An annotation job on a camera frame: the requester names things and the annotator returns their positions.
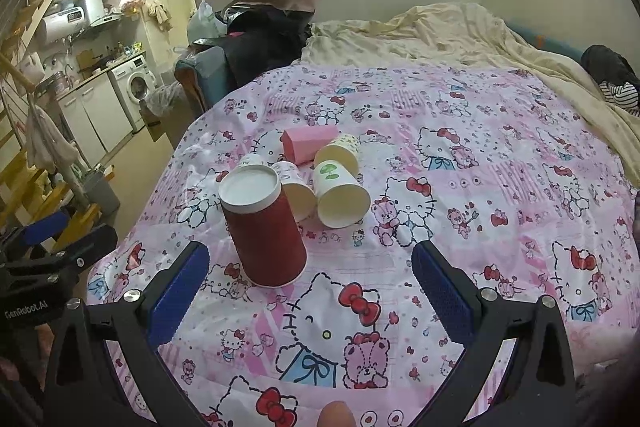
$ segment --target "washing machine door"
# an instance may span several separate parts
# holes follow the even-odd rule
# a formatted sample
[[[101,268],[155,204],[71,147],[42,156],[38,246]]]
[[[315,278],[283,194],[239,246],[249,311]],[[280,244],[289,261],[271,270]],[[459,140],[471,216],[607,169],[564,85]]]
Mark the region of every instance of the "washing machine door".
[[[142,100],[145,100],[149,92],[149,86],[146,83],[145,75],[142,72],[133,73],[129,77],[129,81],[127,82],[127,94],[133,102],[140,104]]]

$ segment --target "cutting board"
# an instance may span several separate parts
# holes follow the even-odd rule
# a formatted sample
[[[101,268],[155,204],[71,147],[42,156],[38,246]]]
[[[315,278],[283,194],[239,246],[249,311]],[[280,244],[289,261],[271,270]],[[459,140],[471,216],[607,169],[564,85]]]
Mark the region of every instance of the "cutting board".
[[[95,63],[94,51],[86,50],[79,53],[78,55],[76,55],[76,61],[78,62],[78,69],[80,70],[80,74],[82,74],[82,77],[84,79],[89,78],[92,73],[90,68]]]

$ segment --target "range hood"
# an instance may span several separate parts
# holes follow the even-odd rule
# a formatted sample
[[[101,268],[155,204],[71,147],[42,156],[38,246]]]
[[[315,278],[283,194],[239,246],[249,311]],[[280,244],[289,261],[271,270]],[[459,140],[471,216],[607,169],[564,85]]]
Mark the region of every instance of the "range hood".
[[[79,5],[84,9],[84,15],[90,28],[120,20],[119,13],[104,14],[102,0],[80,0]]]

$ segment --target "cabinet door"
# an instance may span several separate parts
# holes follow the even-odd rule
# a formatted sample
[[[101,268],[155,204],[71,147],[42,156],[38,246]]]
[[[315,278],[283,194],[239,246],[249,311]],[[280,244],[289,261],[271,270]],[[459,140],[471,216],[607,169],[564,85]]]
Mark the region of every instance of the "cabinet door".
[[[104,150],[98,135],[95,134],[91,121],[78,98],[77,93],[66,96],[60,100],[60,107],[66,124],[74,134],[78,147],[89,165],[93,167],[102,159],[107,151]]]
[[[107,152],[113,151],[133,127],[129,123],[109,81],[108,74],[102,74],[78,89],[82,105],[94,125]]]

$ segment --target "blue gripper pad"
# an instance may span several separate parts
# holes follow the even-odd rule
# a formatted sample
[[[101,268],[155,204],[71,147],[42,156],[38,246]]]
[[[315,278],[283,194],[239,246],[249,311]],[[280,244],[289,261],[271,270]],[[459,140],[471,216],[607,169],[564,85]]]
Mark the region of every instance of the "blue gripper pad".
[[[23,239],[25,245],[34,247],[54,234],[62,232],[69,223],[69,216],[65,212],[54,212],[50,216],[24,227]]]
[[[478,289],[471,279],[453,268],[431,241],[414,247],[412,269],[449,338],[470,346],[482,313]]]
[[[146,338],[152,349],[169,342],[209,271],[209,250],[191,241],[170,269],[156,274],[144,291]]]

